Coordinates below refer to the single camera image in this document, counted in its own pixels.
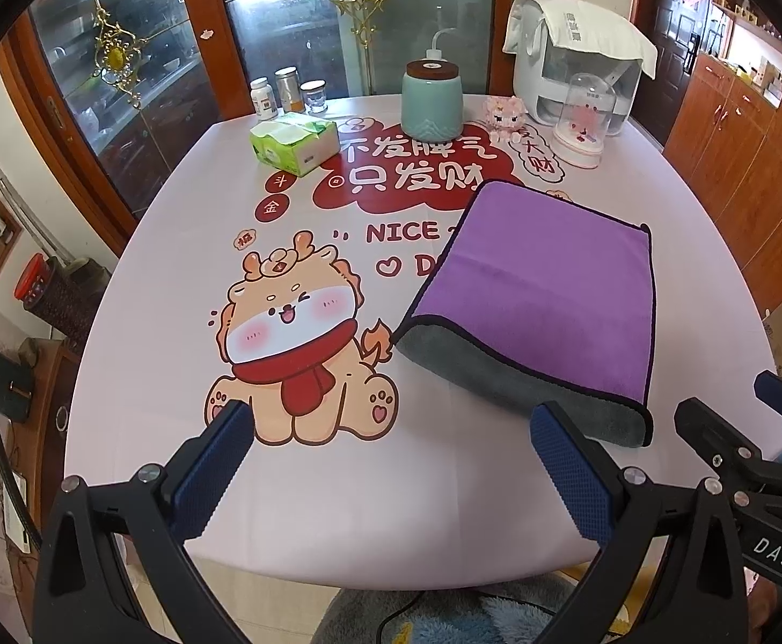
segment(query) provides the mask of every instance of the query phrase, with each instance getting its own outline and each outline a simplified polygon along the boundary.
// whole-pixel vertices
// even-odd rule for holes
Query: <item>teal canister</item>
[[[421,60],[405,66],[405,135],[416,141],[449,142],[462,134],[462,80],[452,62]]]

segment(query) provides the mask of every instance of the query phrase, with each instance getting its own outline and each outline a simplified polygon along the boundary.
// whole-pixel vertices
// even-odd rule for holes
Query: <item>red scarf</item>
[[[323,363],[355,338],[358,322],[347,319],[331,331],[285,351],[258,361],[236,363],[233,375],[249,384],[281,384],[283,408],[293,416],[310,414],[337,382]]]

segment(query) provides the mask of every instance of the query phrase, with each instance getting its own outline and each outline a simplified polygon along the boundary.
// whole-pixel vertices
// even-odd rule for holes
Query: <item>dark front door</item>
[[[656,79],[641,75],[632,115],[664,145],[689,87],[710,0],[656,0],[655,8],[647,17],[652,29],[643,33],[659,51]]]

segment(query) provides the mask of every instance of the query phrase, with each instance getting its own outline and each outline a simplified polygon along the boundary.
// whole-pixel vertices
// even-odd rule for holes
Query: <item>red circle with character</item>
[[[273,194],[259,201],[257,209],[253,212],[260,222],[276,221],[289,208],[289,196],[286,194]]]
[[[265,182],[265,190],[270,194],[280,194],[295,183],[298,177],[289,171],[278,171]]]

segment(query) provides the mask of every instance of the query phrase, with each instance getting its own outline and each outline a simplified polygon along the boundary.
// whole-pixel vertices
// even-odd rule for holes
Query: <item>cartoon antler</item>
[[[295,252],[298,254],[298,260],[300,262],[303,262],[313,254],[313,250],[315,249],[313,246],[313,234],[307,230],[298,232],[295,237],[293,237],[292,243],[295,246]]]
[[[242,268],[245,270],[246,281],[258,281],[263,275],[259,272],[259,254],[252,251],[242,262]]]

